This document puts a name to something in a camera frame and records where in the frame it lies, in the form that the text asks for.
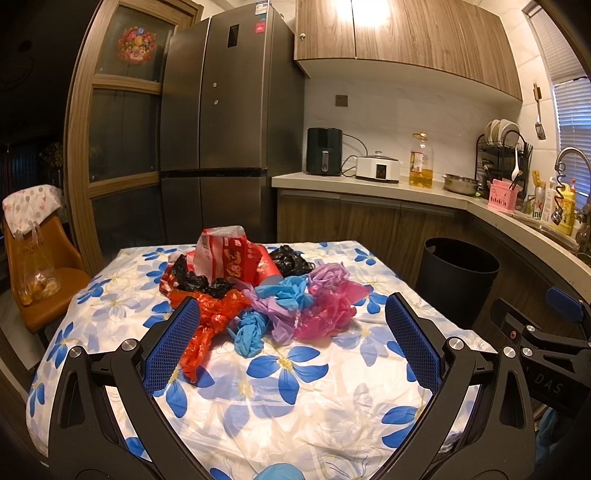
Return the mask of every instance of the wall tile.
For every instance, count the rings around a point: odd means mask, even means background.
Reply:
[[[335,107],[335,95],[348,95],[349,107]],[[439,95],[418,87],[365,80],[307,80],[304,114],[311,127],[340,128],[359,137],[370,153],[382,151],[401,162],[408,175],[415,132],[428,133],[434,148],[435,174],[474,175],[475,144],[498,111],[480,102]],[[343,159],[365,151],[345,138]]]

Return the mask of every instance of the kitchen counter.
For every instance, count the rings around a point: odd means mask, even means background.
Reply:
[[[458,195],[434,186],[412,187],[403,179],[399,184],[384,184],[346,177],[322,177],[293,173],[274,177],[272,186],[281,189],[312,190],[379,197],[465,210],[503,232],[542,260],[591,303],[591,268],[573,254],[510,216],[487,207],[487,200]]]

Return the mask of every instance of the plastic bag of food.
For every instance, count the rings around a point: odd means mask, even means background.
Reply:
[[[206,228],[195,248],[193,267],[209,281],[222,277],[253,283],[260,259],[260,250],[246,238],[243,227]]]
[[[61,289],[53,257],[45,244],[39,225],[34,222],[31,240],[26,241],[20,231],[16,233],[19,257],[22,259],[18,294],[26,307],[55,295]]]

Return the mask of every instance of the black trash can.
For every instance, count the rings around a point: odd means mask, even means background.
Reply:
[[[462,329],[471,329],[491,290],[499,262],[453,238],[425,242],[416,292]]]

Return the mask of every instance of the pink utensil holder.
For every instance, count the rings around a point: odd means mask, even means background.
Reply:
[[[511,190],[510,181],[493,180],[491,185],[491,194],[488,197],[488,206],[501,212],[513,213],[517,196],[522,188],[519,185]]]

